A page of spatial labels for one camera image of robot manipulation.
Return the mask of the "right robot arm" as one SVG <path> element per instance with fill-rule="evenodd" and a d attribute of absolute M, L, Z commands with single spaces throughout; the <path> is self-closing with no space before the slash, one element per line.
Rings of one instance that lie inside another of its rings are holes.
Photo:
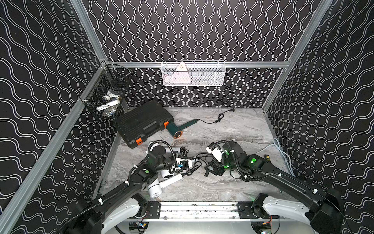
<path fill-rule="evenodd" d="M 335 189 L 324 190 L 313 186 L 273 165 L 269 158 L 247 154 L 234 141 L 211 143 L 206 151 L 220 171 L 237 170 L 245 182 L 263 181 L 287 193 L 295 201 L 282 200 L 268 194 L 259 194 L 247 207 L 238 206 L 241 218 L 253 216 L 289 219 L 309 225 L 317 234 L 339 234 L 342 231 L 344 212 L 341 196 Z"/>

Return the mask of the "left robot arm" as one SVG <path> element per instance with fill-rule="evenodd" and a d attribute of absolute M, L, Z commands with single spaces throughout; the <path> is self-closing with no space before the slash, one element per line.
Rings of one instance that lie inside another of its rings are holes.
<path fill-rule="evenodd" d="M 128 218 L 143 219 L 148 215 L 148 203 L 140 192 L 148 190 L 151 197 L 159 196 L 162 193 L 158 180 L 161 172 L 167 172 L 167 182 L 182 179 L 193 167 L 183 156 L 186 152 L 186 148 L 177 152 L 163 140 L 150 143 L 145 158 L 129 171 L 124 183 L 72 215 L 56 233 L 104 234 Z"/>

